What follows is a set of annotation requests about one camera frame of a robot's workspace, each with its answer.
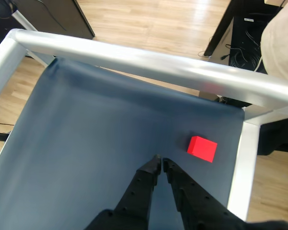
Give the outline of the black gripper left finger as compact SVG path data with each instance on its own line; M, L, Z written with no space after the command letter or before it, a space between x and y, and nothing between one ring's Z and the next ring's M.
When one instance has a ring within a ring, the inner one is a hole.
M161 173L161 157L155 155L135 173L114 210L101 211L87 230L148 229L152 193Z

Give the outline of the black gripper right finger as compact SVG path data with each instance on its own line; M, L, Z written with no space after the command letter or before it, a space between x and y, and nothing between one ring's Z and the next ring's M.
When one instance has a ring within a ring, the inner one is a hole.
M228 211L179 165L163 159L177 211L186 230L244 230L246 223Z

